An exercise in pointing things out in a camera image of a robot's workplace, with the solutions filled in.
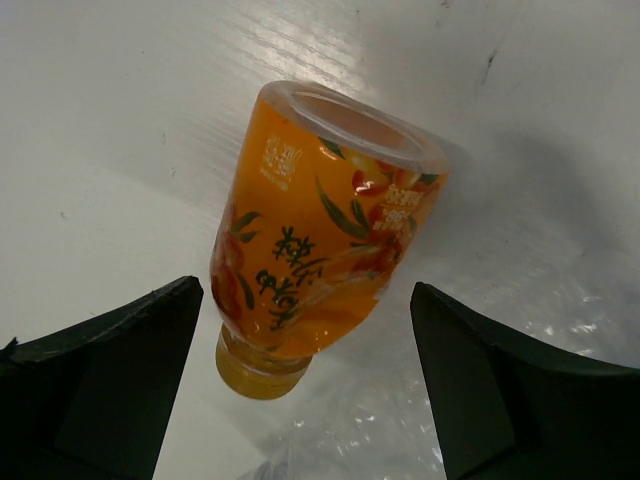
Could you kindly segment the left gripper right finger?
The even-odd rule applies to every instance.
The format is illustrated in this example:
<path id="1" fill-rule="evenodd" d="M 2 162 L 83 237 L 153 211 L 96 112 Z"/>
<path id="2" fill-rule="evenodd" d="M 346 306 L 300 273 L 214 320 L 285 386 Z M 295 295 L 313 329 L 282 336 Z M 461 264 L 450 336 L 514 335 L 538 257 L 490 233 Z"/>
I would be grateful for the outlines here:
<path id="1" fill-rule="evenodd" d="M 639 372 L 534 339 L 419 283 L 414 336 L 450 479 L 635 479 Z"/>

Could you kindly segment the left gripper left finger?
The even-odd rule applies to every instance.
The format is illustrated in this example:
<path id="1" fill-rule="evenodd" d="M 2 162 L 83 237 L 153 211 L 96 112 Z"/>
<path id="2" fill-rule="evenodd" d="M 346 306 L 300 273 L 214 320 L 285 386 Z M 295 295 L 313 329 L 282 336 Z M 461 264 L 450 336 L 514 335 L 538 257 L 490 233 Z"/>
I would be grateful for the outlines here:
<path id="1" fill-rule="evenodd" d="M 1 350 L 4 479 L 150 479 L 203 299 L 184 276 Z"/>

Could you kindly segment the small orange juice bottle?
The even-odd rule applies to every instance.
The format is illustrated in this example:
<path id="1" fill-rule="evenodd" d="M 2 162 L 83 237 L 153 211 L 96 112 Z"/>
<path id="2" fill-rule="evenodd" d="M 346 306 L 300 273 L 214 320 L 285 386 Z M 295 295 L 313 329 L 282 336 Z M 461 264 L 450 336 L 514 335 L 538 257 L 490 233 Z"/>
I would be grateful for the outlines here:
<path id="1" fill-rule="evenodd" d="M 316 83 L 264 85 L 210 262 L 223 381 L 291 391 L 376 307 L 448 175 L 419 127 Z"/>

